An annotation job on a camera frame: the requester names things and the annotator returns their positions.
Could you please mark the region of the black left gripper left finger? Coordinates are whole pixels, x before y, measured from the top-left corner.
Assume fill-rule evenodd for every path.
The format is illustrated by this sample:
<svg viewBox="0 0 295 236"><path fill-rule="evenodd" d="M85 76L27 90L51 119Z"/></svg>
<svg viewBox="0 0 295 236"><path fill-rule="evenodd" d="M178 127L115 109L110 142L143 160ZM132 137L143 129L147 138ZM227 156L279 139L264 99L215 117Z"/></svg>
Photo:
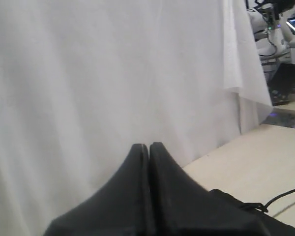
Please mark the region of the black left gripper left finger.
<svg viewBox="0 0 295 236"><path fill-rule="evenodd" d="M148 149L134 144L111 179L93 196L54 219L46 236L152 236Z"/></svg>

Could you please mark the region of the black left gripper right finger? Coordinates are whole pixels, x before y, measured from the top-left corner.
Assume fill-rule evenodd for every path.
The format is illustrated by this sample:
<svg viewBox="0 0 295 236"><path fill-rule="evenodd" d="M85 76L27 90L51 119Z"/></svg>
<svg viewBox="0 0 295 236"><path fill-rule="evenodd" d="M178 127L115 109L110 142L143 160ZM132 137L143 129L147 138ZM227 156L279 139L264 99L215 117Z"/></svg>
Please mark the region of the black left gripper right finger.
<svg viewBox="0 0 295 236"><path fill-rule="evenodd" d="M256 216L196 183L162 143L149 148L149 186L160 236L266 236Z"/></svg>

